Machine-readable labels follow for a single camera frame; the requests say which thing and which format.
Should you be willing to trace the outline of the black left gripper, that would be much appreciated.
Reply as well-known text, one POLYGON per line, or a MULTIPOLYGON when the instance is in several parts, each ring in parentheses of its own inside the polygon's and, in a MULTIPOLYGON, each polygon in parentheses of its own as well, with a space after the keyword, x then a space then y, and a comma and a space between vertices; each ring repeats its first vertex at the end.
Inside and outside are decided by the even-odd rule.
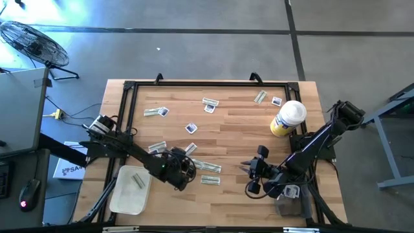
POLYGON ((169 183, 176 190, 183 191, 197 174, 195 163, 184 149, 178 147, 164 150, 161 158, 165 160, 165 164, 162 166, 160 180, 169 183))

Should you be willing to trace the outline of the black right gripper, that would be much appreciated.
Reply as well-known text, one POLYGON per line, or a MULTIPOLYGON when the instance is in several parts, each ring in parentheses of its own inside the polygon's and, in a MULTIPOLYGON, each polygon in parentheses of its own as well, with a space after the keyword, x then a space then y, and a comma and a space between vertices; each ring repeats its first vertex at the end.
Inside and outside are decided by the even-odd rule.
POLYGON ((248 174, 250 181, 245 186, 245 194, 249 198, 277 198, 283 191, 282 181, 286 181, 281 170, 274 165, 266 163, 269 149, 266 146, 257 147, 257 155, 249 160, 241 162, 248 168, 239 167, 248 174))

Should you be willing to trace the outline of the white plastic tray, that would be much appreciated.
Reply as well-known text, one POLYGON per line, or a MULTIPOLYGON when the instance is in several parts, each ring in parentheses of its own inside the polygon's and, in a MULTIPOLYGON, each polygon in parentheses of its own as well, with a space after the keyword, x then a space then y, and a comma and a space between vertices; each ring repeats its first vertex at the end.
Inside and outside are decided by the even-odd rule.
POLYGON ((109 205, 110 211, 119 214, 139 215, 145 210, 150 187, 151 176, 144 167, 122 166, 113 190, 109 205), (140 189, 131 178, 136 173, 145 183, 143 189, 140 189))

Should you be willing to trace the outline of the dark transparent plastic bin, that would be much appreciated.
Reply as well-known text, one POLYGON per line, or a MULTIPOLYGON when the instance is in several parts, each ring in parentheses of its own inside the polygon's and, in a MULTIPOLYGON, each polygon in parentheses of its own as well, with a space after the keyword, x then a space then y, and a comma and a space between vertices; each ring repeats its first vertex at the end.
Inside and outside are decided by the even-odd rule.
POLYGON ((300 194, 297 198, 285 197, 282 193, 275 199, 276 212, 282 217, 312 216, 311 194, 307 184, 301 185, 300 194))

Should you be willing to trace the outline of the yellow white wipes canister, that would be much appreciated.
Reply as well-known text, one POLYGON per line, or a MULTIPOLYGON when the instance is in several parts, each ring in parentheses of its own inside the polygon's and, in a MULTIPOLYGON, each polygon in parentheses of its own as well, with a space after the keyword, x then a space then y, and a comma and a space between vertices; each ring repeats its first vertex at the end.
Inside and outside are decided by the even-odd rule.
POLYGON ((306 107, 299 101, 286 102, 270 124, 270 130, 276 137, 286 137, 292 133, 307 117, 306 107))

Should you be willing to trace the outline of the white cardboard box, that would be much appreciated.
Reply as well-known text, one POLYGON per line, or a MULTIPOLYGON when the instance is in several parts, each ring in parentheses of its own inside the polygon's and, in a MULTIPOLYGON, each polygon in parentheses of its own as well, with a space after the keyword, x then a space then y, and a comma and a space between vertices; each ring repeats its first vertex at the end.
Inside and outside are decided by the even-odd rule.
MULTIPOLYGON (((82 154, 87 154, 87 148, 81 146, 78 142, 69 142, 65 141, 64 145, 75 149, 82 154)), ((59 158, 56 168, 54 170, 53 178, 54 179, 66 179, 66 180, 83 180, 85 175, 85 168, 75 165, 65 159, 59 158)))

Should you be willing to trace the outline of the black computer mouse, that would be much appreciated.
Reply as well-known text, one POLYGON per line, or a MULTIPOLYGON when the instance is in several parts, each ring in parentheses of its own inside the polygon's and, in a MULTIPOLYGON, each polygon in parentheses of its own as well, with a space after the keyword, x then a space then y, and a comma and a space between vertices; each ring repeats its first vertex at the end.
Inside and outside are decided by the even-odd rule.
POLYGON ((32 211, 36 207, 40 187, 41 181, 38 179, 31 179, 22 187, 19 195, 19 207, 22 212, 32 211))

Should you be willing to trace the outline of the dark grey desk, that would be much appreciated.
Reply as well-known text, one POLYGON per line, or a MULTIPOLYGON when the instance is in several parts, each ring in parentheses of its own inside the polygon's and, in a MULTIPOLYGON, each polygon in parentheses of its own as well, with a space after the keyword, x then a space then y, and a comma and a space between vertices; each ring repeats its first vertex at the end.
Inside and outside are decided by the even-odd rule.
POLYGON ((49 167, 49 150, 22 153, 0 159, 11 165, 8 197, 0 199, 0 230, 40 227, 43 221, 45 194, 49 167), (29 181, 40 181, 36 206, 29 212, 21 210, 19 196, 29 181))

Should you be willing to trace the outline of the black keyboard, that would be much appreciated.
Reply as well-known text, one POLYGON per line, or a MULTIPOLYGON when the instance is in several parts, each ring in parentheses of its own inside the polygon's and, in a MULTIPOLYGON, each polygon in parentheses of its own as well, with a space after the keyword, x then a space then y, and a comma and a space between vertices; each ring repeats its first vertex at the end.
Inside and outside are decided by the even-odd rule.
POLYGON ((7 162, 0 162, 0 199, 8 197, 10 174, 10 164, 7 162))

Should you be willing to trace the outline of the black floor fan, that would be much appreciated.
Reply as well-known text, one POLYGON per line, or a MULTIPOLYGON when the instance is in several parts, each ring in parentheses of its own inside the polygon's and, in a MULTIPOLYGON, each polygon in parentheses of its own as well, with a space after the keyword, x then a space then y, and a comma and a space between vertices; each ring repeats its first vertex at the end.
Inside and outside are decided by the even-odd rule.
POLYGON ((39 30, 17 21, 4 21, 0 24, 0 36, 32 61, 37 61, 48 69, 58 69, 71 74, 71 76, 55 77, 51 73, 53 80, 80 78, 78 73, 64 69, 70 61, 67 51, 39 30))

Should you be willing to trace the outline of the silver metal bracket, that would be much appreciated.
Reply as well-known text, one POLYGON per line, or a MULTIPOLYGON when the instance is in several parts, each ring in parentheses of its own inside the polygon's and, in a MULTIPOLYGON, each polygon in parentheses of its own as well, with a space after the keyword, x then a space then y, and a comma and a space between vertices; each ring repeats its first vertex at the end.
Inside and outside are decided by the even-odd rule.
POLYGON ((115 227, 103 227, 102 233, 132 233, 139 232, 138 226, 115 226, 115 227))
POLYGON ((283 233, 320 233, 318 228, 284 227, 283 233))

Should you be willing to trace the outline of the grey metal table frame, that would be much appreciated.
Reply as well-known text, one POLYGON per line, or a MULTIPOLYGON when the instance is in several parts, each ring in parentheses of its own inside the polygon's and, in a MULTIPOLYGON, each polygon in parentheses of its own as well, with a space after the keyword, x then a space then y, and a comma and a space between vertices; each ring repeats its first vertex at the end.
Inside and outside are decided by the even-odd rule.
POLYGON ((414 184, 414 174, 399 168, 405 159, 414 163, 414 83, 409 84, 365 117, 362 127, 374 124, 393 177, 377 183, 380 190, 414 184))

